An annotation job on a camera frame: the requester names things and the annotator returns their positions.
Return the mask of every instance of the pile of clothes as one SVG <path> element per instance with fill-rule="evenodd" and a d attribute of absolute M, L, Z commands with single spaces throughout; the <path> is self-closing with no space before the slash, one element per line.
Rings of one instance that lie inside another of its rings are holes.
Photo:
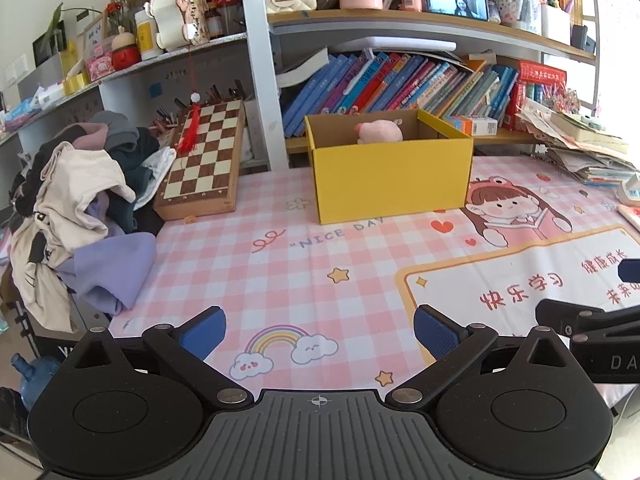
<path fill-rule="evenodd" d="M 106 314 L 134 306 L 156 257 L 152 199 L 175 160 L 146 128 L 103 111 L 40 147 L 10 192 L 12 277 L 49 330 L 74 332 L 74 297 Z"/>

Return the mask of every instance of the pink pig plush toy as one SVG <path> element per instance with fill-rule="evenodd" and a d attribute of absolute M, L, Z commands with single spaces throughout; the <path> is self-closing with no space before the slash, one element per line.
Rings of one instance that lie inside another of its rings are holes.
<path fill-rule="evenodd" d="M 374 142 L 399 142 L 402 132 L 398 124 L 393 121 L 378 120 L 372 123 L 360 123 L 355 126 L 360 136 L 358 144 L 372 144 Z"/>

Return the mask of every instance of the star illustration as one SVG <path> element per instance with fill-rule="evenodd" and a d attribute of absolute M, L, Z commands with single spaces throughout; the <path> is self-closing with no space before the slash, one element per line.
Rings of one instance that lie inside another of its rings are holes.
<path fill-rule="evenodd" d="M 348 282 L 349 271 L 347 269 L 338 269 L 338 267 L 334 267 L 334 270 L 329 272 L 327 277 L 334 280 L 334 283 Z"/>
<path fill-rule="evenodd" d="M 376 380 L 380 383 L 380 386 L 383 388 L 385 386 L 389 386 L 394 383 L 394 373 L 393 372 L 383 372 L 380 370 L 380 373 L 376 377 Z"/>
<path fill-rule="evenodd" d="M 295 200 L 287 201 L 287 209 L 289 211 L 293 211 L 294 209 L 304 209 L 308 205 L 309 202 L 307 200 L 304 200 L 303 198 L 297 198 Z"/>

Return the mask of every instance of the red tassel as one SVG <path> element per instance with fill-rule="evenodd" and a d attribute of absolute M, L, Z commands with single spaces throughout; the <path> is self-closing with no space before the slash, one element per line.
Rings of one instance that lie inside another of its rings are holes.
<path fill-rule="evenodd" d="M 191 150 L 196 146 L 196 139 L 198 137 L 198 127 L 200 126 L 200 105 L 197 103 L 191 104 L 191 124 L 182 135 L 180 143 L 178 143 L 178 154 L 189 155 Z"/>

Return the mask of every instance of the yellow cardboard box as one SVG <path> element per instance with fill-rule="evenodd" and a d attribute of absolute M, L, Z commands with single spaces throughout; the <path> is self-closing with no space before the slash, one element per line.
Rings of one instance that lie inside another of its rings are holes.
<path fill-rule="evenodd" d="M 403 142 L 357 144 L 358 123 L 402 120 Z M 464 207 L 473 139 L 423 110 L 305 117 L 321 224 Z"/>

